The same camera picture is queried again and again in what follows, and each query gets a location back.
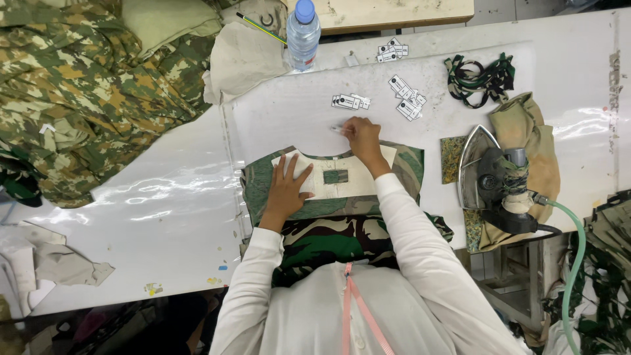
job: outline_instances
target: water bottle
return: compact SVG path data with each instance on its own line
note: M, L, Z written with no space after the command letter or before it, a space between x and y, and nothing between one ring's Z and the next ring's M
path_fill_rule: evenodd
M297 71L305 71L314 63L320 41L320 20L311 0L298 0L287 19L287 49L289 62Z

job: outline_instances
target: right hand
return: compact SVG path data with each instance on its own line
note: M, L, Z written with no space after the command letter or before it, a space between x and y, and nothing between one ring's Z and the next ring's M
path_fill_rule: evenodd
M380 125L372 124L367 118L353 117L344 123L343 129L353 154L368 168L373 179L391 172L388 162L381 154Z

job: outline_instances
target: rubber hose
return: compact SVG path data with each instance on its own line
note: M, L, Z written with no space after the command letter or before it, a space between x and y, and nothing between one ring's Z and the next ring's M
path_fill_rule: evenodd
M581 355L579 348L576 346L574 342L574 338L572 337L572 328L570 326L570 295L572 294L572 288L574 287L574 281L576 279L576 275L579 273L579 269L581 268L581 264L583 264L583 256L585 255L585 228L579 220L578 217L572 211L570 211L567 207L563 206L559 202L548 200L548 204L553 207L557 207L561 211L565 212L574 224L576 225L576 229L579 232L579 250L576 252L576 258L574 259L574 265L572 265L572 271L570 271L570 278L565 281L565 292L563 292L563 305L561 308L561 314L563 318L563 331L565 332L565 336L567 338L567 343L574 355Z

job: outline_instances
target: wooden table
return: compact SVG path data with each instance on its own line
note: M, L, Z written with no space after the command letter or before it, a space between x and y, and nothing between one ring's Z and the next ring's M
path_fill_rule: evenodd
M297 0L288 0L293 11ZM313 0L323 35L467 22L473 0Z

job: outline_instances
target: pencil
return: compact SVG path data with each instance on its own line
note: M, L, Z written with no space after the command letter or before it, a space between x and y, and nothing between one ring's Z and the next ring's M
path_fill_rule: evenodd
M277 40L281 41L283 44L287 44L287 42L285 42L284 39L280 38L279 36L271 33L270 31L266 30L265 28L263 28L261 25L259 25L258 23L250 20L249 18L245 17L242 13L237 13L237 16L241 17L242 19L244 19L245 21L248 21L249 23L253 24L256 28L260 29L261 31L265 32L266 34L276 38Z

